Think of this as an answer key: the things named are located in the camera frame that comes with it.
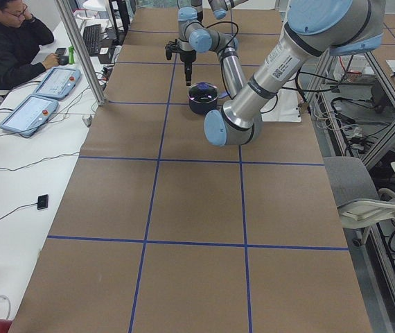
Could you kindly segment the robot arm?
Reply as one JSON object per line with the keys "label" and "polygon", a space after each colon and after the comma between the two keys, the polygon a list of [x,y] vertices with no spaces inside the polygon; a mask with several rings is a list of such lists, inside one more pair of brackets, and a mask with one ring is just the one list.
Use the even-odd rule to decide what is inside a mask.
{"label": "robot arm", "polygon": [[287,20],[276,46],[246,79],[240,69],[234,38],[205,28],[194,7],[180,8],[180,51],[218,54],[231,99],[204,119],[204,133],[214,146],[243,145],[262,127],[261,108],[310,58],[328,51],[346,56],[377,49],[383,37],[385,1],[290,1]]}
{"label": "robot arm", "polygon": [[[247,2],[247,0],[208,0],[208,2],[214,17],[222,19],[226,16],[227,11]],[[197,20],[202,22],[204,17],[202,0],[191,0],[191,7],[197,11]]]}

